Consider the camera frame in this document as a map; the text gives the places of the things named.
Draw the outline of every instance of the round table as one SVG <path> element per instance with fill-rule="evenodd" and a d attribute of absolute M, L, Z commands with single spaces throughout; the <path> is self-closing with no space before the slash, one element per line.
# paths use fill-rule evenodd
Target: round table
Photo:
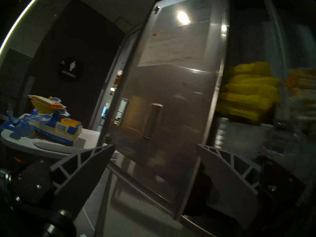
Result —
<path fill-rule="evenodd" d="M 44 137 L 36 134 L 35 132 L 24 131 L 16 132 L 13 125 L 9 126 L 1 132 L 1 142 L 9 148 L 23 151 L 29 154 L 37 156 L 50 157 L 55 159 L 62 159 L 69 154 L 53 152 L 36 147 L 34 142 L 52 143 L 62 145 L 61 143 L 55 143 L 53 140 L 45 139 Z M 78 139 L 74 142 L 72 147 L 76 148 L 95 148 L 100 136 L 100 132 L 82 129 L 82 132 L 78 136 Z"/>

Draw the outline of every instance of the glass panel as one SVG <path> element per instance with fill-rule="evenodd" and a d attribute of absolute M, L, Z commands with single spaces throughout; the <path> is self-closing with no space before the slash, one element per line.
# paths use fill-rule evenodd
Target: glass panel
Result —
<path fill-rule="evenodd" d="M 160 8 L 147 22 L 121 90 L 120 97 L 129 100 L 124 118 L 116 126 L 112 117 L 108 129 L 117 151 L 163 178 L 179 193 L 179 205 L 192 179 L 195 145 L 204 137 L 224 57 L 226 3 L 157 2 Z M 151 122 L 153 104 L 161 110 Z"/>
<path fill-rule="evenodd" d="M 300 202 L 308 202 L 316 180 L 316 27 L 315 0 L 272 0 L 286 58 L 287 119 L 296 141 L 276 160 L 306 184 Z"/>

